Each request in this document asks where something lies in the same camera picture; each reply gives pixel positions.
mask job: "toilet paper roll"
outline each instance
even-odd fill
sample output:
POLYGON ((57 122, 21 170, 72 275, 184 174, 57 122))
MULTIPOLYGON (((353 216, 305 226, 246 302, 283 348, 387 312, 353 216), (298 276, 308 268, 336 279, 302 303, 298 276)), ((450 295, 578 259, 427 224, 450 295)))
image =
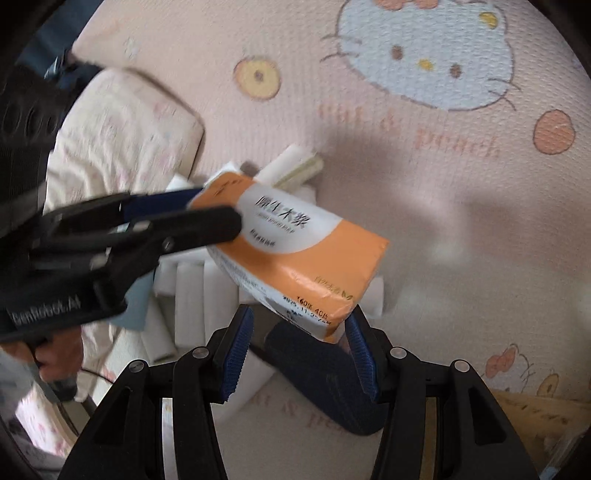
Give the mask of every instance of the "toilet paper roll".
POLYGON ((316 205, 316 189, 310 185, 302 185, 294 192, 294 197, 300 200, 316 205))
POLYGON ((254 179, 263 185, 292 193, 319 174, 323 167, 324 161, 318 155, 298 145, 290 145, 254 179))
POLYGON ((192 189, 194 187, 195 185, 191 183, 188 179, 186 179, 182 175, 179 175, 178 173, 175 173, 173 179, 170 180, 168 187, 166 187, 166 191, 175 192, 177 190, 187 190, 192 189))
POLYGON ((242 288, 238 289, 238 303, 242 305, 243 303, 250 305, 253 303, 259 303, 258 300, 249 294, 246 290, 242 288))
POLYGON ((208 342, 213 332, 232 321, 239 305, 238 286, 213 260, 205 262, 203 271, 203 320, 208 342))
POLYGON ((273 373, 275 373, 273 367, 249 351, 246 354, 246 360, 244 360, 236 391, 230 395, 230 399, 224 405, 212 403, 212 414, 216 424, 224 423, 246 405, 256 392, 269 381, 273 373))
POLYGON ((242 175, 242 170, 236 165, 234 162, 229 161, 226 163, 222 168, 220 168, 217 172, 209 177, 207 182, 205 182, 205 187, 207 187, 211 182, 213 182, 216 178, 218 178, 222 173, 226 173, 228 171, 239 173, 242 175))
POLYGON ((148 299, 148 311, 141 337, 151 364, 177 354, 173 339, 166 328, 162 311, 152 295, 148 299))
POLYGON ((178 252, 176 254, 163 255, 160 257, 160 264, 163 263, 198 263, 204 264, 206 260, 211 260, 207 248, 193 248, 191 250, 185 250, 184 252, 178 252))
POLYGON ((161 262, 154 274, 152 287, 156 295, 174 297, 177 291, 177 264, 161 262))
POLYGON ((203 323, 203 278, 201 264, 181 263, 177 267, 174 304, 174 343, 193 348, 206 344, 203 323))
POLYGON ((369 320, 382 317, 384 312, 384 278, 375 277, 359 302, 363 314, 369 320))

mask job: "pile of paper rolls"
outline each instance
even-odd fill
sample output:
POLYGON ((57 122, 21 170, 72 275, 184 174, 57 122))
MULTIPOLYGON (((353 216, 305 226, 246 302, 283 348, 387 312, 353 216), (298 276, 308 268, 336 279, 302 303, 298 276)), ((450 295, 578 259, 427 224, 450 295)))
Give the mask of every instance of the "pile of paper rolls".
MULTIPOLYGON (((255 177, 261 183, 288 191, 316 204, 316 191, 304 184, 322 170, 323 161, 305 149, 292 145, 255 177)), ((228 164, 217 172, 238 171, 228 164)), ((191 188, 186 179, 176 176, 168 191, 191 188)), ((176 347, 206 345, 213 332, 226 327, 238 306, 256 300, 238 288, 210 258, 206 248, 166 255, 154 276, 154 294, 175 298, 174 341, 170 338, 155 300, 148 306, 148 318, 142 337, 151 359, 174 355, 176 347)), ((384 303, 384 282, 374 278, 360 305, 368 318, 380 317, 384 303)), ((238 411, 273 375, 274 369, 248 352, 236 393, 223 406, 212 406, 216 421, 224 421, 238 411)))

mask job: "hello kitty print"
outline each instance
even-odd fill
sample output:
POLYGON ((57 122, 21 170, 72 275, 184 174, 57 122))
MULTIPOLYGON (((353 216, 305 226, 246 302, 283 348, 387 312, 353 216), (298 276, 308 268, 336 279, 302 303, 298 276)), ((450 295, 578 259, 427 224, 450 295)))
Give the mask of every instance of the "hello kitty print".
POLYGON ((503 12, 453 0, 349 0, 335 36, 351 68, 377 88, 444 110, 507 98, 513 54, 503 12))
POLYGON ((489 388, 522 393, 530 377, 535 375, 532 367, 533 364, 513 343, 502 354, 492 355, 487 360, 483 379, 489 388))

